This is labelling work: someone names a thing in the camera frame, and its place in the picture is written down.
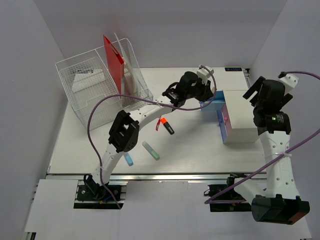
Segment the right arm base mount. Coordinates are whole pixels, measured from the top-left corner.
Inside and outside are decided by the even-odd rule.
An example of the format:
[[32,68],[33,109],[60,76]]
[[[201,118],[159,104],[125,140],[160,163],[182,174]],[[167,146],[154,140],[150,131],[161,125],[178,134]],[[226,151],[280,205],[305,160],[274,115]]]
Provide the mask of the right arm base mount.
[[[232,173],[226,180],[225,184],[210,184],[208,189],[204,191],[205,197],[213,197],[222,190],[230,187],[235,183],[235,179],[244,178],[245,174]],[[235,213],[235,212],[251,212],[251,205],[234,189],[223,193],[214,199],[216,203],[210,203],[209,208],[211,213]]]

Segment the clear document sleeve with papers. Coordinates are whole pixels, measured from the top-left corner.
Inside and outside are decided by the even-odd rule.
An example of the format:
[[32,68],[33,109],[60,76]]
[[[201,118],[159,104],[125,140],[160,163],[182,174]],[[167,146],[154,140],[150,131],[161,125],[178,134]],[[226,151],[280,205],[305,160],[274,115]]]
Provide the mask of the clear document sleeve with papers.
[[138,80],[134,74],[132,65],[124,50],[124,47],[120,43],[120,39],[117,34],[114,33],[117,43],[122,53],[122,60],[124,61],[123,77],[121,79],[121,93],[126,95],[134,95],[138,92]]

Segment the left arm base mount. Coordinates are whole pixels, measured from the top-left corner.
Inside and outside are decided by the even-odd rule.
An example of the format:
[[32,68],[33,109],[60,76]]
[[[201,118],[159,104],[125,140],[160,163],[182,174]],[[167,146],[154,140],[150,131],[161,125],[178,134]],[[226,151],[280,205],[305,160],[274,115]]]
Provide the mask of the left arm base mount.
[[105,187],[93,180],[89,174],[83,176],[83,183],[77,187],[74,209],[87,210],[120,210],[124,203],[121,201],[123,187],[121,185],[106,185],[112,195]]

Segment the pink drawer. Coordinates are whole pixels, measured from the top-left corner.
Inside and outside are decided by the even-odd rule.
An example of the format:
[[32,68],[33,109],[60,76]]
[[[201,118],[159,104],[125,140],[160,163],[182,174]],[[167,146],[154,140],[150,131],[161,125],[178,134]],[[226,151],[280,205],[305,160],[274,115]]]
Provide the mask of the pink drawer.
[[222,137],[222,142],[226,143],[228,136],[232,132],[232,125],[230,122],[230,117],[227,109],[227,105],[224,104],[221,110],[217,111],[218,122],[220,127],[220,133]]

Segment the red plastic folder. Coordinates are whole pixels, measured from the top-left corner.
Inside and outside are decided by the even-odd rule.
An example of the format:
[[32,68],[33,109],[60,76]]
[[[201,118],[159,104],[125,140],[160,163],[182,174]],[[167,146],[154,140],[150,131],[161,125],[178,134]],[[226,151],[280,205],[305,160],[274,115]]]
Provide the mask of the red plastic folder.
[[117,87],[118,93],[122,94],[124,87],[122,79],[124,77],[124,60],[111,41],[103,35],[104,49],[106,53],[108,71]]

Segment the blue drawer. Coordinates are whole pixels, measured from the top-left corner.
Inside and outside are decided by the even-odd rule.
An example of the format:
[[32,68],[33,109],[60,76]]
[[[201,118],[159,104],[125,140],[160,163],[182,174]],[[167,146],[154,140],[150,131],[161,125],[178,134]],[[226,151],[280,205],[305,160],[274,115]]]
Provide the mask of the blue drawer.
[[223,106],[225,105],[225,96],[224,92],[222,90],[219,90],[216,92],[216,96],[214,100],[209,104],[209,106],[206,106],[201,109],[202,112],[205,111],[220,111]]

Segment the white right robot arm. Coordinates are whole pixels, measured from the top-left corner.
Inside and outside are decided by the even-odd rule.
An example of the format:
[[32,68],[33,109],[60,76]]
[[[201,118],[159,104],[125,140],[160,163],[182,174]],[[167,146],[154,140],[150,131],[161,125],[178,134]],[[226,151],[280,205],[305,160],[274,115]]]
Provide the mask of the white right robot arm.
[[253,106],[253,122],[266,163],[266,189],[259,188],[251,179],[234,182],[225,188],[226,195],[236,200],[242,196],[251,206],[256,222],[293,225],[310,212],[308,201],[301,200],[295,184],[290,148],[291,124],[282,111],[293,96],[298,78],[292,74],[278,80],[259,77],[243,98]]

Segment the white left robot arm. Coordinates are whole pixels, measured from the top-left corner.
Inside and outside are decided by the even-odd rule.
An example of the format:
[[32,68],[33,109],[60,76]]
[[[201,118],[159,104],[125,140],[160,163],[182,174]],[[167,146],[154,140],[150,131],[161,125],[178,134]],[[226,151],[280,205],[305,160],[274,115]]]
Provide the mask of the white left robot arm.
[[213,78],[214,70],[201,65],[196,72],[187,71],[157,98],[130,112],[117,113],[109,130],[108,144],[104,155],[99,155],[99,165],[90,175],[84,177],[88,193],[99,200],[110,193],[107,187],[111,174],[124,153],[131,151],[138,143],[139,131],[152,121],[173,112],[184,110],[186,100],[196,99],[211,103],[216,96],[217,87]]

